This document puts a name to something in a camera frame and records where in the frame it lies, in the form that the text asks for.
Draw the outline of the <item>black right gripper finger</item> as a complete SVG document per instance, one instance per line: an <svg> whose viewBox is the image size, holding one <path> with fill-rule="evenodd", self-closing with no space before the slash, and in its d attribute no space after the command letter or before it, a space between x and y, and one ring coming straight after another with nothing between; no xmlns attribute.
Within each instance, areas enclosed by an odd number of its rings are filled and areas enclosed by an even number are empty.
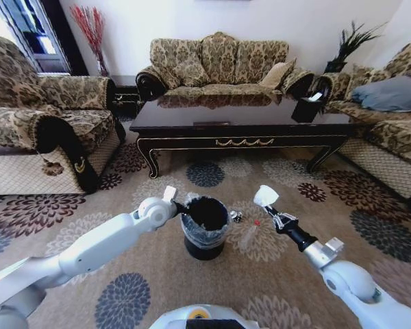
<svg viewBox="0 0 411 329"><path fill-rule="evenodd" d="M281 230L282 229L282 220L280 218L279 212L274 209L274 207L268 205L264 207L266 213L272 218L275 229Z"/></svg>
<svg viewBox="0 0 411 329"><path fill-rule="evenodd" d="M291 214L288 214L287 212L282 212L282 211L279 211L279 210L277 210L277 211L279 212L280 218L281 218L282 221L297 221L298 220L298 218L294 215L291 215Z"/></svg>

